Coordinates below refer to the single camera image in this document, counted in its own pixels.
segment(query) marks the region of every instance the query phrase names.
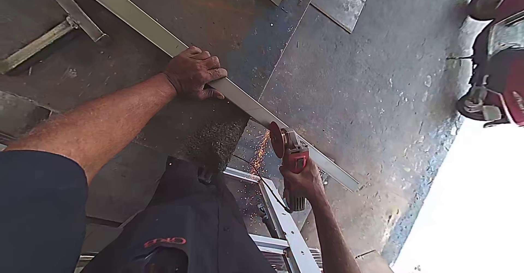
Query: metal frame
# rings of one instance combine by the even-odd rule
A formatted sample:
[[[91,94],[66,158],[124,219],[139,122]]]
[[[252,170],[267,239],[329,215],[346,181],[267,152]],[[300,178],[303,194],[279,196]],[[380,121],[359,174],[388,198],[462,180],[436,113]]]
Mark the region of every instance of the metal frame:
[[[118,16],[134,28],[146,39],[162,49],[165,53],[174,57],[185,50],[187,46],[177,37],[171,34],[167,29],[162,27],[158,22],[142,11],[130,0],[96,0],[112,13]],[[219,90],[227,99],[241,108],[253,119],[257,120],[265,128],[269,127],[271,122],[276,122],[280,128],[288,126],[279,120],[268,109],[254,100],[246,92],[240,89],[235,83],[228,78],[222,78],[209,83],[214,89]],[[358,189],[358,181],[346,173],[342,168],[337,166],[328,157],[324,156],[318,149],[305,139],[300,139],[309,145],[309,156],[318,166],[332,176],[336,181],[341,183],[347,189],[355,192]]]
[[[305,243],[291,214],[286,212],[284,207],[280,205],[280,203],[284,203],[284,201],[278,196],[278,190],[273,182],[269,179],[232,168],[226,168],[224,174],[240,180],[257,183],[262,191],[262,196],[266,203],[266,212],[269,213],[279,239],[250,234],[258,248],[268,253],[284,254],[285,260],[287,261],[286,265],[291,273],[319,273],[318,263],[321,264],[321,261],[317,262],[315,260],[311,249]]]

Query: grinder cutting disc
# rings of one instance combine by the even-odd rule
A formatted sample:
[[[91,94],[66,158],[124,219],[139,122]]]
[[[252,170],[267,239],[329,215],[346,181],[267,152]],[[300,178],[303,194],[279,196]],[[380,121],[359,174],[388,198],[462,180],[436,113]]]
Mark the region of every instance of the grinder cutting disc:
[[[284,156],[284,135],[276,122],[269,124],[269,137],[273,151],[278,158],[282,158]]]

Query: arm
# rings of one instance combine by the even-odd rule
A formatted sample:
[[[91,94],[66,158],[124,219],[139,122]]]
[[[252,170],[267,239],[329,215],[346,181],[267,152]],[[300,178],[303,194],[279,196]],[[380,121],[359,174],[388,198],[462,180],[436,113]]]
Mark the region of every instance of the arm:
[[[6,150],[40,150],[77,162],[88,183],[167,102],[177,95],[199,99],[224,96],[204,84],[227,76],[219,59],[191,47],[175,56],[156,76],[100,97],[46,122]]]
[[[326,199],[317,165],[309,159],[300,174],[292,173],[282,166],[280,172],[284,176],[286,188],[304,194],[311,203],[317,223],[324,272],[360,273],[355,257],[347,247],[335,214]]]

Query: red logo on shirt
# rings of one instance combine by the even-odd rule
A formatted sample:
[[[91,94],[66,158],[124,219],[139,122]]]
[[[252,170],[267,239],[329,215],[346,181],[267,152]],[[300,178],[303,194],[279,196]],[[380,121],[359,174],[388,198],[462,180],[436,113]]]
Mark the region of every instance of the red logo on shirt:
[[[165,242],[165,243],[174,243],[174,244],[184,244],[186,243],[186,239],[183,238],[183,237],[171,237],[171,238],[156,238],[156,239],[151,239],[150,241],[144,243],[144,248],[148,248],[154,244],[157,244],[157,243],[162,243],[162,242]]]

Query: forearm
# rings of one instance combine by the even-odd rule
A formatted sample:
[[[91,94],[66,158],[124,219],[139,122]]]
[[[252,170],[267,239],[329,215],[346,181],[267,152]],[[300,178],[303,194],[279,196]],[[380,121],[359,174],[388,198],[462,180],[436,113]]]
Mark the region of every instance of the forearm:
[[[66,156],[84,169],[90,183],[175,95],[171,83],[159,74],[53,118],[7,150],[41,150]]]
[[[325,196],[316,196],[310,203],[317,223],[324,272],[360,273]]]

